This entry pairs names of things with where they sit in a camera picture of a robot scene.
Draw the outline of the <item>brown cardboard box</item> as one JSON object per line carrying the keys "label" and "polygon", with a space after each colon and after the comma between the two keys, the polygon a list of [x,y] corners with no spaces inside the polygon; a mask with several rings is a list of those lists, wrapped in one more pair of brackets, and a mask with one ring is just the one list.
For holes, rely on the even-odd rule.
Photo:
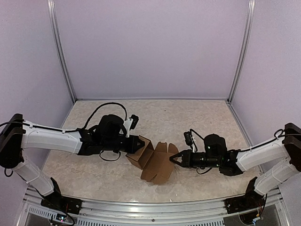
{"label": "brown cardboard box", "polygon": [[152,142],[139,136],[145,142],[145,146],[135,153],[128,153],[127,159],[132,165],[142,170],[140,179],[154,185],[166,183],[174,170],[175,164],[169,157],[178,153],[178,148],[170,143],[158,142],[153,146]]}

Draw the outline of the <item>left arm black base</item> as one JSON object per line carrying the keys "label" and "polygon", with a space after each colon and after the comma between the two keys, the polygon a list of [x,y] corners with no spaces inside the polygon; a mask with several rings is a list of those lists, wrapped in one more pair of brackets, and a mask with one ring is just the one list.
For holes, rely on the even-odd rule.
{"label": "left arm black base", "polygon": [[42,197],[41,206],[78,215],[82,206],[82,200],[63,196],[57,182],[53,178],[50,179],[54,185],[54,190],[51,194]]}

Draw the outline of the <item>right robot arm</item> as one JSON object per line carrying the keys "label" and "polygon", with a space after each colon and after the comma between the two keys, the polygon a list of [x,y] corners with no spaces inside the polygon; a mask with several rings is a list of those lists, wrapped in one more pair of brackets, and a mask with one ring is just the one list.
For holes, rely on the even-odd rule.
{"label": "right robot arm", "polygon": [[223,137],[210,134],[202,139],[205,150],[198,152],[193,132],[191,129],[184,133],[190,148],[172,155],[169,158],[172,163],[192,169],[218,168],[223,175],[237,176],[255,166],[280,160],[266,173],[249,182],[248,190],[240,199],[245,209],[252,208],[272,188],[301,171],[301,129],[293,123],[277,130],[272,139],[245,150],[228,150]]}

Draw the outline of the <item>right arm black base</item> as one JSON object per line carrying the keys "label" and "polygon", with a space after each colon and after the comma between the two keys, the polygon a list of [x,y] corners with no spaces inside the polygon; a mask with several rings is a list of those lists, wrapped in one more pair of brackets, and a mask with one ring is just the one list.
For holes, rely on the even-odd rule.
{"label": "right arm black base", "polygon": [[250,180],[244,195],[224,200],[228,214],[263,207],[265,203],[264,196],[254,191],[256,179],[257,177],[254,177],[252,180]]}

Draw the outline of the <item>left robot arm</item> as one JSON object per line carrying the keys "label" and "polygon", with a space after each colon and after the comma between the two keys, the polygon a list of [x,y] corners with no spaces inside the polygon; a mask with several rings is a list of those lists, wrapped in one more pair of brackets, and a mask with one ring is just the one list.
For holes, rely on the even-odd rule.
{"label": "left robot arm", "polygon": [[83,127],[65,130],[34,124],[25,121],[22,114],[15,114],[10,121],[3,124],[4,129],[0,133],[0,165],[16,172],[59,210],[66,205],[66,199],[61,195],[57,182],[44,175],[22,151],[38,148],[80,156],[102,154],[104,151],[135,154],[145,146],[143,140],[130,134],[138,120],[136,115],[123,120],[117,115],[109,114],[89,129]]}

